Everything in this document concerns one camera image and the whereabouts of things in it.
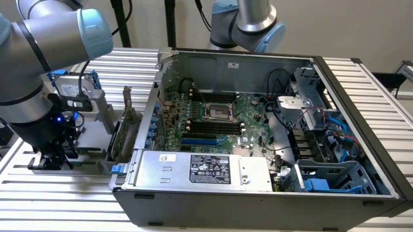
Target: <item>white wall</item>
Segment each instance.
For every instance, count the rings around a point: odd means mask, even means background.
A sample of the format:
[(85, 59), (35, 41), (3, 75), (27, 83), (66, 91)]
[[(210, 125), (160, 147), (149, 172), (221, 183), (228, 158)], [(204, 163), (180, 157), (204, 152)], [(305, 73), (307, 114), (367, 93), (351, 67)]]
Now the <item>white wall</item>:
[[(136, 47), (168, 46), (164, 0), (133, 0), (129, 23)], [(210, 20), (213, 0), (204, 0)], [(392, 72), (400, 61), (413, 59), (413, 0), (272, 0), (280, 19), (288, 26), (279, 53), (362, 58), (374, 71)], [(117, 22), (110, 0), (90, 0), (106, 16), (112, 28)], [(0, 0), (0, 11), (19, 20), (15, 0)], [(209, 31), (193, 0), (177, 0), (177, 41), (180, 47), (206, 48)], [(116, 45), (121, 46), (120, 35)]]

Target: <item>robotic arm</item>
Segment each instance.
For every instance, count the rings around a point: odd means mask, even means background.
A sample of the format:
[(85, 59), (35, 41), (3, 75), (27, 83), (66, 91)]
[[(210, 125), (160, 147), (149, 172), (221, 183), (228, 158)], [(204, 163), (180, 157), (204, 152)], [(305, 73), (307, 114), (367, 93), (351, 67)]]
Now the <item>robotic arm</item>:
[(269, 0), (216, 0), (209, 49), (273, 52), (285, 34)]
[(0, 14), (0, 117), (34, 146), (30, 169), (59, 170), (77, 158), (76, 128), (39, 75), (113, 50), (109, 24), (77, 0), (18, 0), (21, 22)]

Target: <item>power supply label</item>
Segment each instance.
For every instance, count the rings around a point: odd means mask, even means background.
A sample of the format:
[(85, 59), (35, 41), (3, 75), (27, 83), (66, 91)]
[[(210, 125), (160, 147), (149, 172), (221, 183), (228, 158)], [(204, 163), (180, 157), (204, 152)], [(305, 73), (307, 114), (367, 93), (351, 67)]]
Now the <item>power supply label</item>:
[(192, 155), (189, 180), (193, 183), (231, 185), (231, 157)]

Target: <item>motherboard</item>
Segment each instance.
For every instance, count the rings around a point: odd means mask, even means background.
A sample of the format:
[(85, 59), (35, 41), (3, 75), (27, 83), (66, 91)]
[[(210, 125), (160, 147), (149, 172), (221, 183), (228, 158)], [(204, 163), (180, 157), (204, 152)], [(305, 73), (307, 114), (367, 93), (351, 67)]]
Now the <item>motherboard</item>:
[(168, 92), (165, 99), (165, 151), (267, 156), (272, 133), (261, 95)]

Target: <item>sticker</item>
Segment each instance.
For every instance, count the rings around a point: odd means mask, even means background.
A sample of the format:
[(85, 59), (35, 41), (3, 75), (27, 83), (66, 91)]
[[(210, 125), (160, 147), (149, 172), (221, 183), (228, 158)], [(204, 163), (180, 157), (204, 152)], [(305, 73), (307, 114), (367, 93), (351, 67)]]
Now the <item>sticker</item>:
[(177, 161), (177, 155), (176, 154), (161, 154), (160, 155), (160, 161), (162, 162), (176, 162)]
[(192, 155), (189, 180), (193, 183), (231, 185), (231, 157)]
[(77, 85), (61, 85), (61, 90), (65, 96), (77, 97), (80, 88)]
[(237, 69), (237, 68), (240, 68), (240, 63), (229, 63), (229, 64), (228, 64), (228, 67), (229, 67), (231, 69)]

